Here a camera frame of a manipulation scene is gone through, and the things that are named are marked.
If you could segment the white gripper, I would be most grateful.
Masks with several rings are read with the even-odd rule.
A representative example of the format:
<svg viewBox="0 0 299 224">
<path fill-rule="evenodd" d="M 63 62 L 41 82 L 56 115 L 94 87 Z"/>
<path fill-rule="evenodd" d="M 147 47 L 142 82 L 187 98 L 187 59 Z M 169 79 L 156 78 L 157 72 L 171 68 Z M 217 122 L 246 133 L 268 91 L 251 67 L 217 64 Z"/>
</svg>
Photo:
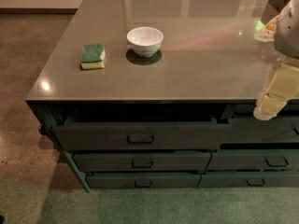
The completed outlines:
<svg viewBox="0 0 299 224">
<path fill-rule="evenodd" d="M 254 35 L 261 42 L 273 42 L 278 16 L 274 17 Z M 269 86 L 258 98 L 253 110 L 254 118 L 270 120 L 299 92 L 299 60 L 292 59 L 280 64 Z"/>
</svg>

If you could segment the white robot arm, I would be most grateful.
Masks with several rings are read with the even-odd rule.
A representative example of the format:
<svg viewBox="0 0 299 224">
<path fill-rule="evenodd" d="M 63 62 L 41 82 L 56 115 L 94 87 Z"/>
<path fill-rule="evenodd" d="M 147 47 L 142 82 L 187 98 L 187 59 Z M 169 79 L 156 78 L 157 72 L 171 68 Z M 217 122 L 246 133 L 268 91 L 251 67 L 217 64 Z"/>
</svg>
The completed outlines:
<svg viewBox="0 0 299 224">
<path fill-rule="evenodd" d="M 254 118 L 270 120 L 299 92 L 299 0 L 288 2 L 276 17 L 255 33 L 254 38 L 273 42 L 275 50 L 288 58 L 276 67 L 253 111 Z"/>
</svg>

